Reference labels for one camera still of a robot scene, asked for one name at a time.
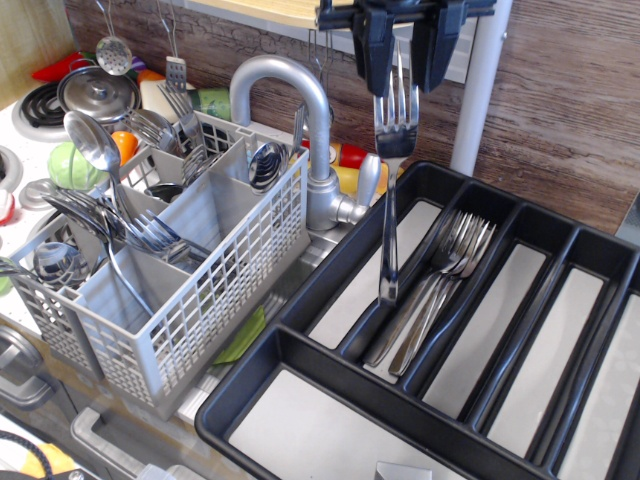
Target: black cutlery tray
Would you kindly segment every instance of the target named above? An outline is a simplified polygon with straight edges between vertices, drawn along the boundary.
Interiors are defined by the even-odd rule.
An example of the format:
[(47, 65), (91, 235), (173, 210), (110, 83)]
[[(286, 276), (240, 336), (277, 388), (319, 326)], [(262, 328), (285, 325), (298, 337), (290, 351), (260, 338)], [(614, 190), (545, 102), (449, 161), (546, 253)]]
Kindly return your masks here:
[[(372, 302), (337, 348), (308, 335), (328, 306), (380, 247), (384, 201), (378, 202), (311, 274), (204, 402), (196, 430), (257, 478), (271, 472), (230, 445), (228, 438), (277, 372), (287, 369), (468, 478), (555, 479), (580, 414), (630, 294), (640, 292), (638, 249), (451, 170), (418, 162), (398, 183), (399, 218), (418, 201), (442, 210), (400, 272), (398, 306), (424, 273), (443, 219), (455, 210), (497, 225), (473, 275), (439, 315), (407, 372), (392, 385), (363, 368), (366, 349), (393, 309)], [(422, 401), (448, 353), (517, 244), (545, 255), (532, 286), (457, 418)], [(522, 361), (568, 272), (581, 269), (603, 281), (566, 368), (524, 456), (487, 438)], [(638, 478), (640, 393), (617, 444), (607, 478)]]

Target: orange toy food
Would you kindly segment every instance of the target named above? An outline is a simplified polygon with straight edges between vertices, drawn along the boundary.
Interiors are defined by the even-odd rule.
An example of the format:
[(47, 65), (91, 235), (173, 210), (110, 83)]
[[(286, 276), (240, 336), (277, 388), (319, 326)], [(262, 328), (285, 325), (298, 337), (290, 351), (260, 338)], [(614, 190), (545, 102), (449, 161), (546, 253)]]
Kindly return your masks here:
[(154, 72), (153, 70), (143, 70), (138, 73), (138, 86), (145, 80), (164, 80), (164, 75)]
[(113, 132), (111, 137), (116, 141), (118, 150), (120, 150), (120, 166), (131, 160), (138, 148), (138, 139), (133, 133), (129, 132)]

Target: pot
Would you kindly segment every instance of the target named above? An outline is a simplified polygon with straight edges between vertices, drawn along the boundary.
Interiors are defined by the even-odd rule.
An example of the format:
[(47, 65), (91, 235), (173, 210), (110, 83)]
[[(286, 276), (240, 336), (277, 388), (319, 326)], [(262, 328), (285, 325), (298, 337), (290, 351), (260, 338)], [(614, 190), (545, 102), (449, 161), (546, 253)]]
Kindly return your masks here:
[(58, 101), (65, 112), (80, 111), (104, 126), (115, 126), (141, 103), (133, 80), (109, 75), (95, 65), (68, 73), (58, 85)]

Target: green object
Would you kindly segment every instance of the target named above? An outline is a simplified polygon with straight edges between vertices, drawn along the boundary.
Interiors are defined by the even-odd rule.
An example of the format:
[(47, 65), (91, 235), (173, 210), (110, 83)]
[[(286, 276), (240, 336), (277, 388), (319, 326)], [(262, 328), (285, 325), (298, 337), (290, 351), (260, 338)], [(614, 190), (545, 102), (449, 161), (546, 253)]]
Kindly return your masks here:
[(9, 290), (13, 287), (9, 277), (0, 277), (0, 296), (9, 293)]
[(188, 90), (193, 109), (231, 121), (231, 102), (229, 102), (228, 88), (201, 88), (198, 90)]
[(109, 178), (87, 162), (72, 142), (64, 142), (53, 149), (49, 156), (49, 177), (60, 188), (91, 190)]
[(244, 352), (251, 346), (260, 332), (264, 330), (267, 322), (264, 318), (264, 308), (262, 306), (251, 315), (249, 320), (242, 326), (236, 336), (233, 338), (231, 344), (225, 348), (218, 358), (213, 361), (214, 365), (221, 365), (223, 363), (231, 363), (240, 359)]

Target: green leaf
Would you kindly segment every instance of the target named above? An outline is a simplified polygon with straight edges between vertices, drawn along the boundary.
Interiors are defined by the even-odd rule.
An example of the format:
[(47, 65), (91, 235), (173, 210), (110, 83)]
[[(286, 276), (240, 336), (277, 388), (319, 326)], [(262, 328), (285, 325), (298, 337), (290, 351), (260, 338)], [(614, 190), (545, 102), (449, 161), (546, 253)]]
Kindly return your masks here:
[(258, 335), (264, 330), (266, 324), (264, 308), (260, 306), (253, 315), (251, 315), (249, 320), (245, 322), (242, 328), (238, 330), (231, 344), (218, 355), (213, 361), (213, 364), (221, 365), (239, 360), (254, 340), (258, 338)]

